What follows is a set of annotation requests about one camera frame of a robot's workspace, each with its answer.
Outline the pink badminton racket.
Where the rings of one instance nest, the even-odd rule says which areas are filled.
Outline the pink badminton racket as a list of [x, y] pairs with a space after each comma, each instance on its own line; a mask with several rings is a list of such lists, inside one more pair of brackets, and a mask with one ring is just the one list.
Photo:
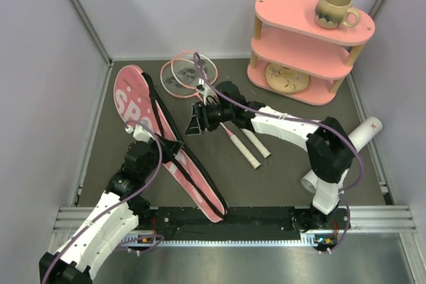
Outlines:
[[[193, 58], [193, 53], [192, 51], [185, 51], [183, 53], [179, 53], [177, 54], [173, 59], [188, 59], [189, 61], [192, 61], [194, 63], [194, 61], [192, 60]], [[218, 69], [216, 67], [216, 65], [207, 57], [205, 57], [204, 55], [200, 55], [201, 59], [201, 67], [203, 70], [203, 75], [204, 78], [202, 78], [203, 80], [209, 83], [214, 83], [214, 81], [216, 81], [216, 79], [218, 78]], [[199, 73], [199, 79], [200, 79], [200, 71], [198, 70], [198, 67], [194, 64], [195, 70]], [[248, 140], [254, 145], [254, 147], [259, 151], [259, 153], [263, 156], [263, 158], [267, 158], [271, 155], [271, 152], [259, 141], [259, 139], [254, 135], [254, 133], [250, 132], [249, 130], [245, 130], [245, 129], [241, 129], [241, 131], [246, 135], [246, 137], [248, 138]]]
[[[165, 63], [160, 70], [160, 82], [166, 92], [176, 98], [191, 98], [195, 96], [203, 100], [203, 96], [196, 89], [199, 85], [199, 73], [195, 70], [194, 63], [188, 59], [176, 59]], [[223, 123], [220, 123], [220, 125], [253, 169], [259, 168], [261, 163], [242, 141]]]

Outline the pink racket bag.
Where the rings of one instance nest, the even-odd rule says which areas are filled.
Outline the pink racket bag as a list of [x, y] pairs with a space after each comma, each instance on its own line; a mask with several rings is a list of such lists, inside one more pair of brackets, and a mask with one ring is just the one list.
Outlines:
[[[154, 88], [152, 78], [136, 65], [118, 72], [113, 98], [123, 121], [140, 121], [169, 141], [183, 141], [165, 103]], [[228, 213], [226, 200], [207, 170], [186, 144], [177, 151], [175, 161], [164, 164], [166, 170], [213, 223], [223, 221]]]

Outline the white shuttlecock tube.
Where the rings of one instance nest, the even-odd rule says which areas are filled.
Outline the white shuttlecock tube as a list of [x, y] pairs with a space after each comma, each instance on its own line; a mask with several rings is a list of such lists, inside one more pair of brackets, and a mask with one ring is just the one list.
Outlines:
[[345, 133], [335, 118], [327, 117], [323, 123], [339, 132], [339, 135], [322, 127], [308, 135], [308, 157], [312, 169], [301, 179], [301, 183], [312, 194], [316, 192], [321, 178], [326, 182], [342, 185], [355, 153], [364, 148], [383, 128], [381, 121], [373, 116], [350, 134]]

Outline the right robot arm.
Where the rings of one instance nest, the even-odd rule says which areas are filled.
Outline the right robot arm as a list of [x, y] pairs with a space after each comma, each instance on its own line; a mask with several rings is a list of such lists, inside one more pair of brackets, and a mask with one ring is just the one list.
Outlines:
[[221, 123], [231, 122], [242, 130], [273, 136], [302, 148], [318, 177], [311, 221], [320, 228], [334, 221], [334, 211], [340, 203], [341, 177], [356, 153], [336, 119], [307, 120], [278, 112], [261, 102], [249, 102], [230, 81], [217, 86], [201, 82], [196, 90], [202, 100], [192, 105], [187, 135], [211, 132]]

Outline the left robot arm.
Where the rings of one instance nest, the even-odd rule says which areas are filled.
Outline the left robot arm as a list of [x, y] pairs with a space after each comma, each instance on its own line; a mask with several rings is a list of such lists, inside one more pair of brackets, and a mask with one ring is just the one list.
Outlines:
[[71, 238], [39, 261], [42, 283], [92, 283], [122, 239], [150, 223], [150, 204], [141, 196], [161, 165], [173, 160], [181, 141], [155, 136], [133, 142], [100, 200]]

